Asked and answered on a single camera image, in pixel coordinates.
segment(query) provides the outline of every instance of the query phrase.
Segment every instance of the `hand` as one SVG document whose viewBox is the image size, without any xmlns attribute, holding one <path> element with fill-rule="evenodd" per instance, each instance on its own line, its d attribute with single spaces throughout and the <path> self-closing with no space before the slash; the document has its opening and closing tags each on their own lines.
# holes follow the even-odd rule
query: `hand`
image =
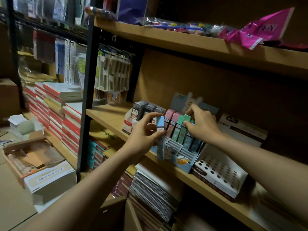
<svg viewBox="0 0 308 231">
<path fill-rule="evenodd" d="M 124 144 L 125 150 L 132 154 L 134 158 L 147 153 L 151 147 L 155 144 L 161 136 L 165 134 L 165 131 L 156 131 L 155 124 L 149 124 L 149 121 L 154 117 L 162 116 L 161 113 L 147 113 L 133 129 L 128 140 Z"/>
<path fill-rule="evenodd" d="M 186 112 L 187 115 L 194 116 L 195 125 L 190 122 L 184 122 L 189 133 L 195 138 L 209 144 L 214 144 L 223 134 L 216 122 L 215 116 L 209 111 L 204 111 L 196 104 L 192 104 Z"/>
</svg>

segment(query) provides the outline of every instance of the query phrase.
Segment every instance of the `blue cap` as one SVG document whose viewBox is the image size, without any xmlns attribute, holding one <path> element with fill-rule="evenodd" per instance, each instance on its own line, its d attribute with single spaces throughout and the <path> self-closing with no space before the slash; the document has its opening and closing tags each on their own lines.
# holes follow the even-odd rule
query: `blue cap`
<svg viewBox="0 0 308 231">
<path fill-rule="evenodd" d="M 158 127 L 164 127 L 165 126 L 165 117 L 161 116 L 161 117 L 157 117 L 156 118 L 156 126 Z"/>
</svg>

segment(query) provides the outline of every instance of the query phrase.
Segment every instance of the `cardboard sheet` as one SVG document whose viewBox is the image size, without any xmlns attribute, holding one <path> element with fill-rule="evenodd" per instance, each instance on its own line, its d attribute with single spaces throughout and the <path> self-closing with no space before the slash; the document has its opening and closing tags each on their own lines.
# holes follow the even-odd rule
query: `cardboard sheet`
<svg viewBox="0 0 308 231">
<path fill-rule="evenodd" d="M 0 231 L 8 231 L 34 215 L 31 202 L 31 195 L 18 184 L 7 164 L 0 164 Z"/>
</svg>

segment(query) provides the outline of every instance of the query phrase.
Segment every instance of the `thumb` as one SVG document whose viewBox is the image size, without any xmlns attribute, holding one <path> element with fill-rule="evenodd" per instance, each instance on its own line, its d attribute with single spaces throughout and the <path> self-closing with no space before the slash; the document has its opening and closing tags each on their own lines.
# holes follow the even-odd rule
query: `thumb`
<svg viewBox="0 0 308 231">
<path fill-rule="evenodd" d="M 184 122 L 184 124 L 187 126 L 187 129 L 188 129 L 188 131 L 190 132 L 191 131 L 191 129 L 194 127 L 194 125 L 193 124 L 191 124 L 190 122 L 188 122 L 188 121 L 185 121 Z"/>
<path fill-rule="evenodd" d="M 155 142 L 156 140 L 158 140 L 160 137 L 162 137 L 166 132 L 163 130 L 160 131 L 156 131 L 155 133 L 153 133 L 152 135 L 150 135 L 149 137 L 152 139 L 153 142 Z"/>
</svg>

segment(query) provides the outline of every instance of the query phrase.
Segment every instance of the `orange round sticker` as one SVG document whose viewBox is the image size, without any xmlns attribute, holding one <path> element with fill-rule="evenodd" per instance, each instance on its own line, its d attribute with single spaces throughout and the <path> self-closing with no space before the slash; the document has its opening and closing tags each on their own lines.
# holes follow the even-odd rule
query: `orange round sticker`
<svg viewBox="0 0 308 231">
<path fill-rule="evenodd" d="M 178 158 L 176 159 L 177 162 L 179 164 L 187 164 L 188 163 L 188 159 L 185 156 L 178 156 Z"/>
</svg>

